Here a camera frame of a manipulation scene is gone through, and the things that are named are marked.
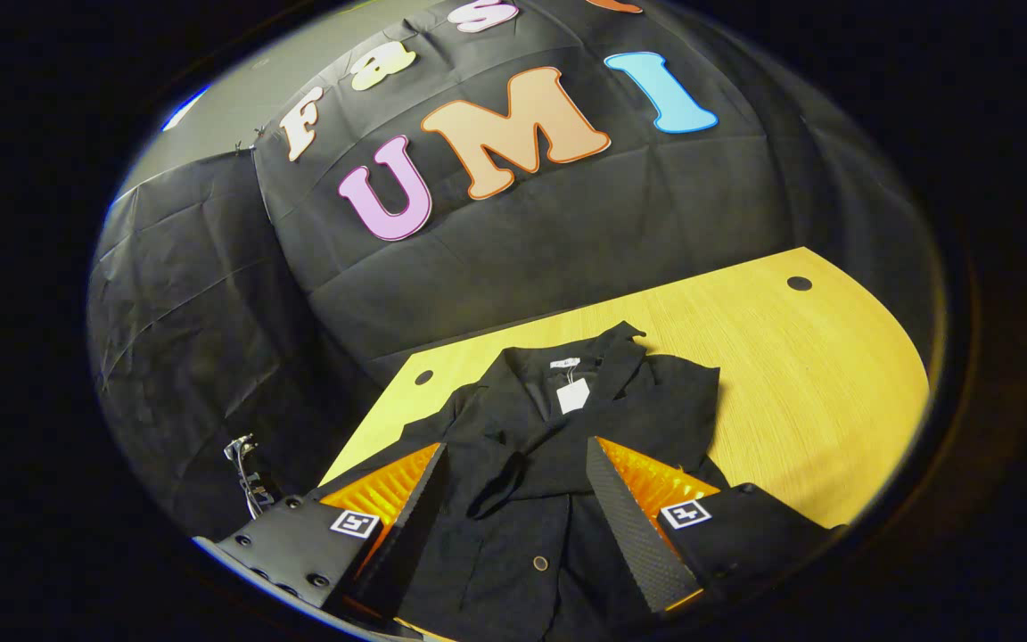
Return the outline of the black button-up jacket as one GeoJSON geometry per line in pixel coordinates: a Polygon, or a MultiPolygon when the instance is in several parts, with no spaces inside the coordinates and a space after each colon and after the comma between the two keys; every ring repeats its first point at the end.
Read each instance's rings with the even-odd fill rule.
{"type": "Polygon", "coordinates": [[[332,493],[443,443],[417,541],[382,556],[355,601],[455,642],[616,642],[648,614],[592,489],[587,442],[602,436],[692,475],[710,460],[720,371],[649,355],[638,330],[545,349],[501,350],[436,414],[324,485],[332,493]]]}

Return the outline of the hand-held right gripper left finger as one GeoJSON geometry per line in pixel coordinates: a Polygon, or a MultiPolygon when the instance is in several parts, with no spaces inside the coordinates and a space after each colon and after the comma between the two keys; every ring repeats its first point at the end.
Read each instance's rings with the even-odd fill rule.
{"type": "Polygon", "coordinates": [[[415,574],[447,470],[446,444],[428,444],[337,491],[286,497],[222,540],[195,543],[308,616],[384,621],[415,574]]]}

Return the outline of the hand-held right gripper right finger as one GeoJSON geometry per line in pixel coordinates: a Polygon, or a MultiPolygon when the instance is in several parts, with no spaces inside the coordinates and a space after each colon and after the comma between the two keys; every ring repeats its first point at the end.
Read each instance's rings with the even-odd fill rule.
{"type": "Polygon", "coordinates": [[[759,485],[719,489],[602,436],[588,439],[586,475],[653,613],[757,597],[836,535],[759,485]]]}

